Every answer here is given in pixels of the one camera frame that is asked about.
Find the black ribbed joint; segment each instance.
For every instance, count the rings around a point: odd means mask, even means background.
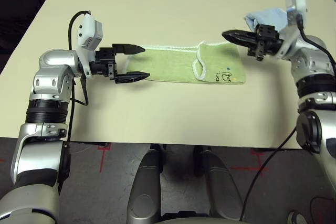
[[[317,92],[336,92],[335,77],[331,74],[313,74],[302,78],[296,83],[299,97]]]
[[[29,101],[26,114],[26,123],[65,123],[68,103],[57,100],[32,100]]]

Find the green towel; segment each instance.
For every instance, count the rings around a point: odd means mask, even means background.
[[[147,80],[242,84],[245,72],[237,46],[231,43],[195,47],[143,46],[146,49],[130,56],[124,72],[150,73]]]

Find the black cable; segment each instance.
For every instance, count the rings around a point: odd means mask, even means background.
[[[69,120],[69,130],[68,130],[68,138],[67,141],[71,140],[71,131],[72,131],[72,122],[74,120],[73,114],[75,113],[75,80],[72,80],[72,89],[71,89],[71,111],[70,111],[70,120]]]
[[[271,155],[269,155],[269,157],[265,160],[265,162],[262,164],[261,168],[259,169],[259,171],[257,172],[257,174],[254,176],[252,182],[251,182],[251,185],[250,187],[248,188],[248,191],[247,191],[247,194],[246,194],[246,197],[245,197],[245,200],[244,200],[244,204],[243,204],[243,209],[242,209],[242,213],[240,214],[240,219],[239,221],[242,221],[243,220],[243,217],[244,217],[244,214],[245,214],[245,209],[246,209],[246,205],[247,205],[247,200],[248,200],[248,197],[250,196],[250,193],[253,189],[253,186],[254,184],[256,183],[257,181],[257,178],[259,177],[260,173],[263,171],[263,169],[265,168],[265,166],[268,164],[268,162],[273,158],[273,156],[275,154],[277,154],[277,152],[279,150],[281,150],[281,148],[288,142],[288,140],[293,136],[294,132],[296,131],[296,127],[292,130],[292,132],[286,137],[286,139],[282,142],[282,144],[279,145],[278,148],[276,148]]]
[[[71,32],[72,32],[72,26],[76,20],[76,18],[82,14],[87,14],[87,13],[90,13],[89,11],[87,10],[81,10],[80,12],[76,13],[70,20],[70,23],[69,23],[69,28],[68,28],[68,44],[69,44],[69,50],[72,50],[72,45],[71,45]],[[71,131],[72,131],[72,123],[73,123],[73,120],[74,120],[74,113],[75,113],[75,81],[72,80],[72,89],[71,89],[71,111],[70,111],[70,121],[69,121],[69,130],[68,130],[68,138],[67,138],[67,141],[70,142],[71,140]],[[85,89],[83,89],[83,92],[84,92],[84,96],[86,97],[85,101],[86,101],[86,104],[88,104],[88,100],[87,100],[87,93],[86,93],[86,87]]]
[[[303,27],[303,18],[302,18],[302,15],[301,14],[298,14],[297,17],[296,17],[296,23],[297,23],[297,26],[299,28],[299,31],[300,31],[300,34],[301,34],[301,37],[303,38],[303,40],[313,46],[315,46],[316,48],[320,49],[322,52],[324,52],[330,62],[331,62],[331,67],[332,67],[332,70],[334,72],[334,76],[336,78],[336,62],[335,60],[332,58],[331,54],[329,53],[328,50],[326,50],[324,47],[321,47],[319,44],[315,43],[314,41],[308,39],[305,35],[305,32],[303,31],[304,27]]]
[[[72,98],[70,98],[70,100],[71,100],[71,101],[72,101],[72,100],[75,100],[75,102],[77,102],[78,104],[87,106],[86,103],[84,103],[84,102],[82,102],[82,101],[79,101],[79,100],[77,100],[77,99],[72,99]]]
[[[326,199],[326,200],[333,200],[333,198],[326,198],[326,197],[321,197],[321,196],[315,196],[313,197],[310,202],[309,202],[309,211],[310,211],[310,217],[311,217],[311,220],[313,221],[313,224],[315,224],[315,220],[314,220],[314,216],[313,216],[313,213],[312,213],[312,205],[313,205],[313,201],[315,199]]]

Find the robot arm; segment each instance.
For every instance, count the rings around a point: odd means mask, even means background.
[[[317,37],[303,33],[306,0],[286,0],[288,26],[259,25],[255,33],[230,30],[228,41],[248,47],[248,55],[262,61],[265,55],[291,62],[299,102],[297,142],[314,153],[336,191],[336,71],[335,61]]]
[[[62,138],[67,135],[74,77],[90,79],[102,74],[125,83],[149,76],[143,72],[117,73],[116,54],[143,52],[139,46],[113,44],[95,51],[102,40],[102,25],[89,13],[79,26],[77,38],[76,50],[51,50],[39,59],[12,161],[14,189],[0,201],[1,224],[59,222],[59,193],[70,172],[69,146]]]

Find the beige table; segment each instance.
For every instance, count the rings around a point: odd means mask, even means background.
[[[335,55],[332,0],[307,0],[307,34]],[[284,7],[285,0],[46,0],[0,76],[0,135],[17,137],[38,58],[52,48],[67,49],[67,27],[78,10],[89,9],[103,23],[101,47],[112,43],[195,45],[222,41],[221,32],[247,29],[252,10]],[[77,105],[73,141],[176,143],[275,147],[292,130],[297,94],[284,61],[257,62],[240,48],[244,85],[222,86],[140,81],[116,85],[88,81],[90,105]],[[126,56],[119,55],[121,70]],[[81,98],[80,86],[76,89]],[[286,147],[297,148],[293,139]]]

